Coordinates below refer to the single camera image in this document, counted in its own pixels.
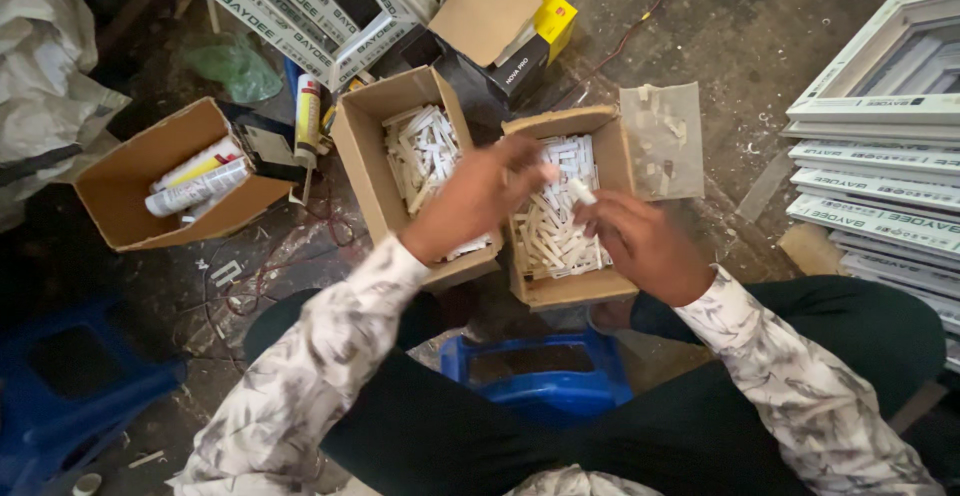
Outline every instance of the patterned long-sleeve shirt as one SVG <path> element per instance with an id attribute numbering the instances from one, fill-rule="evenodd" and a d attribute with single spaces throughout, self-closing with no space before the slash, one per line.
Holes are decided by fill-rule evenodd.
<path id="1" fill-rule="evenodd" d="M 877 395 L 836 355 L 762 306 L 722 267 L 678 315 L 718 355 L 779 441 L 783 460 L 820 494 L 942 494 L 917 453 L 883 421 Z M 194 439 L 177 496 L 309 494 L 318 445 L 393 346 L 403 307 L 428 269 L 391 237 L 246 371 Z M 507 496 L 657 494 L 579 466 L 530 477 Z"/>

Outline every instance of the leg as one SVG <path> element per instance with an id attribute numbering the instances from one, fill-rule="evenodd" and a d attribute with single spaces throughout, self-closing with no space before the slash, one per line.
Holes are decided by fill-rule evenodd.
<path id="1" fill-rule="evenodd" d="M 939 318 L 893 288 L 809 277 L 747 289 L 868 379 L 887 418 L 942 369 Z M 669 306 L 649 295 L 637 298 L 630 323 L 641 332 L 699 343 Z M 777 441 L 720 361 L 671 379 L 572 435 L 584 467 L 665 494 L 809 492 L 780 459 Z"/>
<path id="2" fill-rule="evenodd" d="M 314 293 L 294 294 L 265 310 L 247 332 L 247 359 L 280 338 Z M 397 345 L 410 348 L 443 331 L 434 323 L 440 320 L 437 311 L 436 299 L 417 295 L 400 318 Z M 261 334 L 266 331 L 271 335 Z M 499 495 L 564 463 L 557 434 L 529 427 L 400 348 L 387 356 L 320 448 L 386 496 Z"/>
<path id="3" fill-rule="evenodd" d="M 876 282 L 834 276 L 746 288 L 798 333 L 827 348 L 870 381 L 885 419 L 943 369 L 943 325 L 932 308 L 912 295 Z M 630 326 L 700 343 L 669 306 L 649 295 L 637 298 Z"/>
<path id="4" fill-rule="evenodd" d="M 565 434 L 586 470 L 669 496 L 811 494 L 720 361 L 654 387 Z"/>

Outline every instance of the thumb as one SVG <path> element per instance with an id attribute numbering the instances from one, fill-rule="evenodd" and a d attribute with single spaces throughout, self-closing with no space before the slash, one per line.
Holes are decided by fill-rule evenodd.
<path id="1" fill-rule="evenodd" d="M 507 182 L 504 199 L 508 207 L 520 205 L 530 194 L 540 191 L 546 183 L 555 181 L 559 174 L 560 171 L 554 164 L 538 164 L 524 168 Z"/>

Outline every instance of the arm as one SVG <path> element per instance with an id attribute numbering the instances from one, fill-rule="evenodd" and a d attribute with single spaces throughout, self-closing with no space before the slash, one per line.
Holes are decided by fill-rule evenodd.
<path id="1" fill-rule="evenodd" d="M 577 207 L 620 273 L 674 306 L 726 364 L 779 441 L 780 454 L 820 494 L 942 494 L 917 453 L 883 421 L 877 395 L 836 355 L 797 334 L 726 270 L 709 266 L 662 211 L 598 190 Z"/>
<path id="2" fill-rule="evenodd" d="M 397 339 L 400 313 L 429 269 L 393 236 L 345 281 L 303 305 L 194 438 L 171 479 L 184 496 L 299 494 L 318 445 Z"/>
<path id="3" fill-rule="evenodd" d="M 552 174 L 539 155 L 533 140 L 513 137 L 463 158 L 399 237 L 307 301 L 194 438 L 168 481 L 176 496 L 312 494 L 304 483 L 316 477 L 318 445 L 393 347 L 401 311 L 429 274 L 424 262 L 493 230 L 539 189 Z"/>
<path id="4" fill-rule="evenodd" d="M 675 311 L 723 360 L 807 486 L 819 494 L 942 494 L 883 421 L 866 379 L 716 271 L 702 297 Z"/>

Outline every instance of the blue plastic stool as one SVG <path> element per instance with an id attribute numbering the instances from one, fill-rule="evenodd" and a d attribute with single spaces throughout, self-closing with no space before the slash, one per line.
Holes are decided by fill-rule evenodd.
<path id="1" fill-rule="evenodd" d="M 550 345 L 583 347 L 593 363 L 593 371 L 533 372 L 485 384 L 471 383 L 471 359 L 478 355 Z M 462 336 L 454 336 L 440 346 L 439 369 L 448 378 L 506 405 L 525 419 L 553 428 L 578 425 L 634 397 L 616 341 L 593 329 L 477 345 L 465 343 Z"/>
<path id="2" fill-rule="evenodd" d="M 35 496 L 85 466 L 186 378 L 182 360 L 152 364 L 131 350 L 105 319 L 114 304 L 77 306 L 0 339 L 0 495 Z"/>

